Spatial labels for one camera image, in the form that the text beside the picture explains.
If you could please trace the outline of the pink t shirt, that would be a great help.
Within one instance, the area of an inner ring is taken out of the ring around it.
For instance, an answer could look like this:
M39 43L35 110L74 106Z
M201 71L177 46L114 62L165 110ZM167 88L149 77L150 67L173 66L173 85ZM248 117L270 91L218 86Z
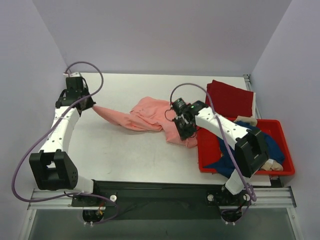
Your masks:
M175 123L170 121L175 112L170 110L166 100L152 97L142 98L129 113L123 113L102 106L94 106L93 110L109 123L136 132L164 132L167 143L194 148L198 141L196 137L181 140Z

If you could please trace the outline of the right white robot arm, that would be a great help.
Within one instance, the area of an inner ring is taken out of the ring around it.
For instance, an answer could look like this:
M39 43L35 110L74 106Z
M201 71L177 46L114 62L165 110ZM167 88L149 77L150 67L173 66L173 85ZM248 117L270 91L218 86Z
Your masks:
M269 159L268 146L259 129L249 129L217 114L207 104L196 101L185 103L182 98L171 104L176 117L173 122L181 140L192 137L197 128L202 128L224 141L235 170L225 183L221 192L222 200L233 204L240 197L240 192L247 190L252 200L256 199L249 185L251 177Z

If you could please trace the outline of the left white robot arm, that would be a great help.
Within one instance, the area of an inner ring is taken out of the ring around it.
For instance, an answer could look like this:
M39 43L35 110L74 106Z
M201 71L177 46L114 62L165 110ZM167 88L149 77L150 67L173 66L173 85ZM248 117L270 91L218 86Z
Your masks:
M101 193L94 189L94 181L79 175L77 167L68 155L71 137L83 111L94 106L88 97L72 106L77 100L88 96L86 80L80 73L65 79L64 89L55 103L53 130L45 137L38 153L29 156L29 164L40 190L71 190L84 193L83 200L90 206L101 201Z

